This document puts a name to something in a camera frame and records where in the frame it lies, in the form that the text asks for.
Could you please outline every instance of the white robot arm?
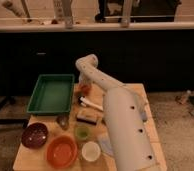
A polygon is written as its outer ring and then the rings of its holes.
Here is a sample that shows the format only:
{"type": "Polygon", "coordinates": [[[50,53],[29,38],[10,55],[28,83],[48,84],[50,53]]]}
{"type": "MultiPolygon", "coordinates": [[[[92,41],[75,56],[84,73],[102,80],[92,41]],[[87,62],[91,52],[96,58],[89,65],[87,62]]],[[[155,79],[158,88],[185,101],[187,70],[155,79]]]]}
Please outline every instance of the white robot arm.
{"type": "Polygon", "coordinates": [[[79,58],[80,78],[92,80],[106,93],[103,109],[118,171],[160,171],[141,114],[144,101],[127,86],[99,71],[98,59],[91,54],[79,58]]]}

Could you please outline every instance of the green tray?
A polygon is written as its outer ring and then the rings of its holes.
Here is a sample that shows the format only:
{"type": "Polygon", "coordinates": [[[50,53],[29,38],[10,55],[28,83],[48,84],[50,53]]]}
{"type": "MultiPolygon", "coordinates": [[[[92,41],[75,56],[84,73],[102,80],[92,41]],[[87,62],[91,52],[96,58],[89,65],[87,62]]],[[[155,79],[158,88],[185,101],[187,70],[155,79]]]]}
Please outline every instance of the green tray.
{"type": "Polygon", "coordinates": [[[73,74],[40,75],[30,98],[27,113],[45,116],[69,114],[73,89],[73,74]]]}

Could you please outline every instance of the white object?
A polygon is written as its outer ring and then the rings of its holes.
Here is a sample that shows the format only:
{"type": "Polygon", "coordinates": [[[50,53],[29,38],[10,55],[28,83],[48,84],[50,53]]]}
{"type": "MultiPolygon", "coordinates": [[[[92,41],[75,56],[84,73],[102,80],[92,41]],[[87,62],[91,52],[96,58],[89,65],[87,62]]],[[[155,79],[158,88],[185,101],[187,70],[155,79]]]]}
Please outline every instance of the white object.
{"type": "Polygon", "coordinates": [[[17,17],[23,17],[25,14],[22,12],[22,10],[17,7],[12,0],[3,0],[2,1],[2,6],[5,7],[6,9],[12,11],[17,17]]]}
{"type": "Polygon", "coordinates": [[[97,105],[97,104],[91,102],[91,101],[88,100],[87,98],[85,98],[85,97],[80,97],[80,100],[81,100],[82,103],[84,103],[86,106],[93,107],[93,108],[98,109],[99,111],[103,112],[102,106],[97,105]]]}
{"type": "Polygon", "coordinates": [[[110,143],[110,138],[107,133],[102,133],[97,135],[97,141],[102,149],[102,151],[109,156],[113,157],[113,150],[110,143]]]}
{"type": "Polygon", "coordinates": [[[62,1],[61,0],[53,0],[53,4],[54,4],[55,18],[57,20],[62,20],[63,15],[64,15],[62,1]]]}
{"type": "Polygon", "coordinates": [[[101,154],[100,147],[97,143],[89,141],[82,147],[82,157],[88,162],[96,161],[101,154]]]}
{"type": "Polygon", "coordinates": [[[76,67],[106,91],[103,109],[117,170],[161,170],[141,118],[144,100],[122,82],[92,66],[94,61],[98,63],[91,54],[78,59],[76,67]]]}

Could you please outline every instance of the bowl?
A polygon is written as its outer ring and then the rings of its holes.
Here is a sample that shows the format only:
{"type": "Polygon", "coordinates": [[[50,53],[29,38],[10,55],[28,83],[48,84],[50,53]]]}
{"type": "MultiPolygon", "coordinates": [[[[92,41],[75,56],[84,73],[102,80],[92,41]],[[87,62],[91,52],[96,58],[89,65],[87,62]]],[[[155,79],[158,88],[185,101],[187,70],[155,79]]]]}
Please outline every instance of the bowl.
{"type": "Polygon", "coordinates": [[[90,136],[90,130],[85,125],[78,125],[75,127],[74,135],[78,141],[86,141],[90,136]]]}
{"type": "Polygon", "coordinates": [[[64,169],[74,163],[77,153],[78,149],[74,139],[62,135],[48,145],[47,161],[55,169],[64,169]]]}
{"type": "Polygon", "coordinates": [[[88,162],[96,161],[101,154],[99,145],[93,141],[85,143],[82,147],[82,157],[88,162]]]}
{"type": "Polygon", "coordinates": [[[47,136],[47,127],[43,123],[36,122],[24,130],[21,142],[27,148],[37,149],[45,144],[47,136]]]}

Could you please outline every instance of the floor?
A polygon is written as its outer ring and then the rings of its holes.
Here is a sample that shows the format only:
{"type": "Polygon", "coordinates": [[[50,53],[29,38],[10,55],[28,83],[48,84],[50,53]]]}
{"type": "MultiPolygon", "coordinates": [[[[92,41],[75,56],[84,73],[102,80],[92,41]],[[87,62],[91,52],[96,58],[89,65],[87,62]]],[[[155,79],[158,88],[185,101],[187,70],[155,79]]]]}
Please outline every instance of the floor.
{"type": "MultiPolygon", "coordinates": [[[[194,171],[194,118],[189,114],[193,106],[175,101],[183,93],[147,93],[168,171],[194,171]]],[[[26,114],[29,97],[15,99],[16,104],[7,104],[0,111],[0,118],[29,117],[26,114]]],[[[22,132],[22,125],[0,126],[0,171],[12,171],[22,132]]]]}
{"type": "MultiPolygon", "coordinates": [[[[12,0],[19,10],[23,11],[20,0],[12,0]]],[[[116,0],[110,0],[109,8],[111,13],[115,12],[115,9],[119,10],[121,7],[117,3],[113,3],[116,0]]],[[[194,0],[181,0],[182,4],[178,6],[175,15],[175,21],[194,21],[194,0]]],[[[53,1],[52,0],[26,0],[29,13],[33,18],[31,23],[25,22],[20,18],[17,18],[11,11],[1,6],[0,0],[0,26],[4,25],[37,25],[42,24],[44,21],[48,21],[54,18],[53,1]]],[[[74,23],[94,23],[94,17],[99,12],[98,1],[92,0],[73,0],[72,1],[72,13],[74,23]]]]}

